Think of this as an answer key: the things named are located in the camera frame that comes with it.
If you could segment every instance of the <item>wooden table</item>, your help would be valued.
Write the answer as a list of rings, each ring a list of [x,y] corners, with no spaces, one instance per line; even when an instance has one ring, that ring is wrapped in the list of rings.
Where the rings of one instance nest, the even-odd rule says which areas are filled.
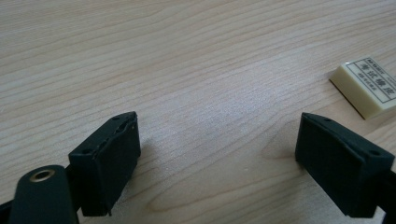
[[[396,74],[394,0],[4,0],[0,202],[19,178],[136,111],[142,156],[113,217],[82,223],[380,223],[345,217],[294,159],[301,113],[396,153],[329,81],[372,55]]]

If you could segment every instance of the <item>wood grain pattern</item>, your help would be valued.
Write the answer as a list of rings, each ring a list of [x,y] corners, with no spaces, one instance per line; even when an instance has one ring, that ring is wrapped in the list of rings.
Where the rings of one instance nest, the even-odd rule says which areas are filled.
[[[134,110],[134,177],[82,223],[380,223],[293,153],[303,111],[396,153],[396,112],[363,120],[328,80],[365,55],[396,74],[395,40],[393,0],[0,1],[0,202]]]

